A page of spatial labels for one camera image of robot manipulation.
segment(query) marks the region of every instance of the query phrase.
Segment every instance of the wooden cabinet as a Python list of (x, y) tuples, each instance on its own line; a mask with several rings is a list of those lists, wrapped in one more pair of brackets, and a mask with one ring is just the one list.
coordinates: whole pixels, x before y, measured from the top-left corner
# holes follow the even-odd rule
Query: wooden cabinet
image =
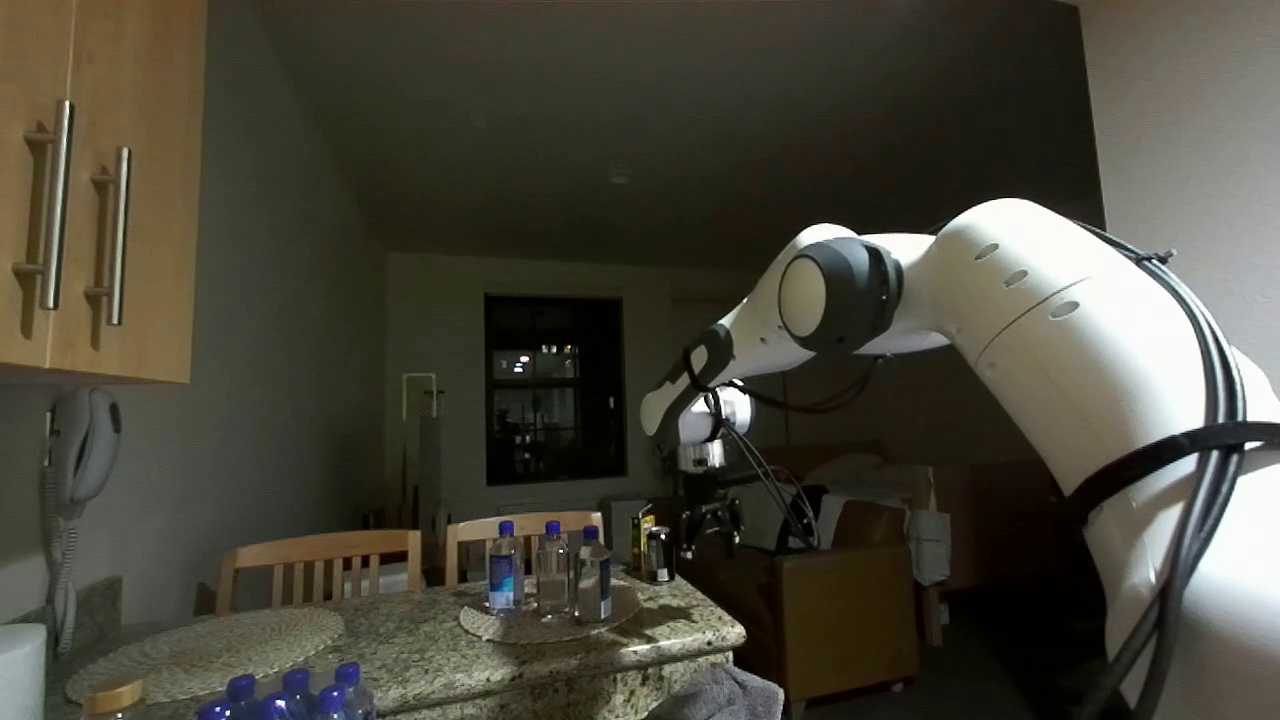
[(203, 0), (0, 0), (0, 363), (191, 374)]

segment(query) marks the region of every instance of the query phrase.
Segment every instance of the white wall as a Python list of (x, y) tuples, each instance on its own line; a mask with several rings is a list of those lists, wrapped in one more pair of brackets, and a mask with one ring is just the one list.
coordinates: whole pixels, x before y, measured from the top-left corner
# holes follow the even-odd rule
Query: white wall
[[(191, 613), (225, 547), (342, 525), (378, 462), (378, 250), (260, 35), (213, 0), (195, 378), (106, 385), (124, 449), (88, 503), (80, 583), (124, 618)], [(0, 618), (44, 594), (35, 462), (52, 385), (0, 385)]]
[(441, 498), (450, 514), (504, 508), (594, 508), (599, 496), (660, 492), (657, 461), (628, 422), (628, 475), (487, 486), (482, 478), (482, 291), (619, 297), (624, 301), (624, 402), (636, 407), (675, 346), (727, 313), (754, 276), (609, 266), (474, 254), (388, 254), (388, 428), (396, 428), (401, 371), (441, 374)]
[(1280, 2), (1083, 0), (1108, 222), (1280, 374)]

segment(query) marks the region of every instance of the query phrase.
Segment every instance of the ceiling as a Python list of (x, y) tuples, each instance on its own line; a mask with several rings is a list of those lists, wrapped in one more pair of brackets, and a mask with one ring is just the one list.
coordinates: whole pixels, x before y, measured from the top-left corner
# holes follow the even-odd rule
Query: ceiling
[(383, 249), (758, 266), (1094, 192), (1057, 0), (254, 0)]

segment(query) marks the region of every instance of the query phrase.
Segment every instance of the cabinet door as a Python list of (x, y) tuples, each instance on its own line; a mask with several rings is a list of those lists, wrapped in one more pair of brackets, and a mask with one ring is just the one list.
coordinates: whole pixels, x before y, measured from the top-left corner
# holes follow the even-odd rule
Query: cabinet door
[(21, 266), (46, 254), (40, 234), (52, 145), (26, 136), (56, 129), (56, 105), (67, 96), (72, 6), (72, 0), (0, 0), (0, 363), (46, 358), (44, 278)]
[[(97, 374), (187, 378), (203, 0), (80, 2), (72, 90), (80, 98), (80, 141), (67, 301), (56, 321), (52, 363)], [(114, 321), (106, 313), (112, 291), (124, 291), (124, 314)]]

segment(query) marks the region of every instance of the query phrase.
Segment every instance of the granite countertop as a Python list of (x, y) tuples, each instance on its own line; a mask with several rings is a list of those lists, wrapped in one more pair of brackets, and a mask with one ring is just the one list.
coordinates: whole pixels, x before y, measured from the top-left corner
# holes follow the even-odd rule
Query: granite countertop
[[(339, 660), (360, 660), (375, 707), (396, 715), (482, 701), (500, 686), (573, 691), (573, 684), (590, 679), (603, 686), (614, 673), (727, 657), (745, 644), (745, 624), (680, 574), (670, 583), (619, 583), (636, 603), (614, 624), (574, 627), (541, 644), (480, 641), (462, 627), (459, 613), (474, 603), (474, 587), (332, 603), (342, 631), (305, 665), (320, 686)], [(195, 705), (149, 705), (143, 715), (187, 720)]]

